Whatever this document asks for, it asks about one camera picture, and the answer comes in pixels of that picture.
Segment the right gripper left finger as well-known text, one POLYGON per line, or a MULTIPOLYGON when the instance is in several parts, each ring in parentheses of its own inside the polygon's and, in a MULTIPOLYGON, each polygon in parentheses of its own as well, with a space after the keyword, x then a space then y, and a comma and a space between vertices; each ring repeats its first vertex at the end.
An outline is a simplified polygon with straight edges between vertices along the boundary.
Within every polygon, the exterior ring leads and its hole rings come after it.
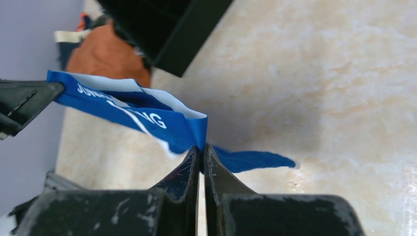
POLYGON ((10 212, 12 236, 195 236, 199 151, 146 190, 51 191, 10 212))

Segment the orange underwear cream waistband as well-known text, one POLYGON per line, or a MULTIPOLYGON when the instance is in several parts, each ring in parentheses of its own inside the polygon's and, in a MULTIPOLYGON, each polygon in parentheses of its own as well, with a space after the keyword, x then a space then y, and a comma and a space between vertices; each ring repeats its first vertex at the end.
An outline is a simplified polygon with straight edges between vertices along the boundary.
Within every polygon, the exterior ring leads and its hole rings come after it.
POLYGON ((150 71, 142 57, 133 46, 116 35, 113 20, 87 35, 72 52, 65 70, 111 79, 134 79, 143 87, 151 86, 150 71))

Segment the black display case glass lid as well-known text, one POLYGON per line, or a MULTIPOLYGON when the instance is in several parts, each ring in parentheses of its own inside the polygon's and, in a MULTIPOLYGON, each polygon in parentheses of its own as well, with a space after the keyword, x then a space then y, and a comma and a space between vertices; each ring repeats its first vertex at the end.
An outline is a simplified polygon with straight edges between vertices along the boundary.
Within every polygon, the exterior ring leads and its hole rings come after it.
POLYGON ((100 0, 122 37, 152 66, 182 77, 230 0, 100 0))

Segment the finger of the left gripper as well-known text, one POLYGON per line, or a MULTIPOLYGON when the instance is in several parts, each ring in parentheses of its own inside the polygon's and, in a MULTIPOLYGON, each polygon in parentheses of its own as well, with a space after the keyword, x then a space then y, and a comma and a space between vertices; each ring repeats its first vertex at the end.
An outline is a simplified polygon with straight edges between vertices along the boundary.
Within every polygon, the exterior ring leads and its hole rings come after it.
POLYGON ((47 81, 0 81, 0 139, 16 136, 65 91, 47 81))

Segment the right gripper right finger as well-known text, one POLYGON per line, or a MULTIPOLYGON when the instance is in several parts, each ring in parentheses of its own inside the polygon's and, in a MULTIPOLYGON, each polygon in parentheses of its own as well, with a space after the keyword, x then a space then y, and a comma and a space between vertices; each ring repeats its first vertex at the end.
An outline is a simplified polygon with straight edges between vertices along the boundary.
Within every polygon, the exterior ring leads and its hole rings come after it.
POLYGON ((362 236, 352 206, 336 195, 259 194, 237 179, 214 147, 203 154, 209 236, 362 236))

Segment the dark blue underwear cream waistband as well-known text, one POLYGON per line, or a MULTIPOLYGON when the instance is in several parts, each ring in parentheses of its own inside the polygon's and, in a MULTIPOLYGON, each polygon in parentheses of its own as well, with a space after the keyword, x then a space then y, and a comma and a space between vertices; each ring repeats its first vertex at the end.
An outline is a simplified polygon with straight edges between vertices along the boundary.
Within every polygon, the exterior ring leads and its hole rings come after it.
POLYGON ((83 31, 55 31, 54 39, 58 47, 58 61, 60 69, 65 70, 72 51, 80 46, 83 40, 91 32, 90 29, 83 31))

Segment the navy underwear orange waistband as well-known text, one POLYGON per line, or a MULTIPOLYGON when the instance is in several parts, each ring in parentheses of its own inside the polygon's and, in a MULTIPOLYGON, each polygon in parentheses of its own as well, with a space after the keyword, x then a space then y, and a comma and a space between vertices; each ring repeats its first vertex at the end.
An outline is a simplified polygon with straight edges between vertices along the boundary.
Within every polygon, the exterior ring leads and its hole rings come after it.
POLYGON ((76 31, 84 31, 84 30, 89 30, 91 29, 91 25, 92 25, 92 19, 91 17, 85 13, 82 12, 80 14, 80 22, 77 25, 76 31))

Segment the royal blue underwear white trim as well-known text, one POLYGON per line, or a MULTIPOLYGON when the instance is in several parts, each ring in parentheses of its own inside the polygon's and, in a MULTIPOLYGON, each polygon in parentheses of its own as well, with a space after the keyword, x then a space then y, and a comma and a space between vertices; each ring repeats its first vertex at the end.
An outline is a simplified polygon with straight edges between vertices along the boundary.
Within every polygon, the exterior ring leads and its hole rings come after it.
POLYGON ((64 71, 49 71, 47 82, 65 87, 57 103, 153 136, 170 156, 207 145, 208 116, 164 90, 64 71))

